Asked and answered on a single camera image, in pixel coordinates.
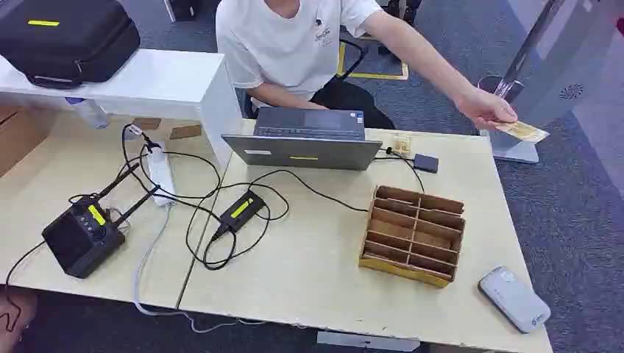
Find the person's left hand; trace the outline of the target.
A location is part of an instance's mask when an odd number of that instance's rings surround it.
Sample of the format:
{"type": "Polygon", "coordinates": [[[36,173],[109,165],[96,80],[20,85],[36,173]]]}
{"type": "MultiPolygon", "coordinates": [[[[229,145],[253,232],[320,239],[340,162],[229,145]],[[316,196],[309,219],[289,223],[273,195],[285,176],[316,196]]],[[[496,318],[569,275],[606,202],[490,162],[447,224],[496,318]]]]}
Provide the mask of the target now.
{"type": "Polygon", "coordinates": [[[499,96],[472,87],[453,99],[455,106],[478,129],[496,129],[499,125],[517,122],[511,105],[499,96]]]}

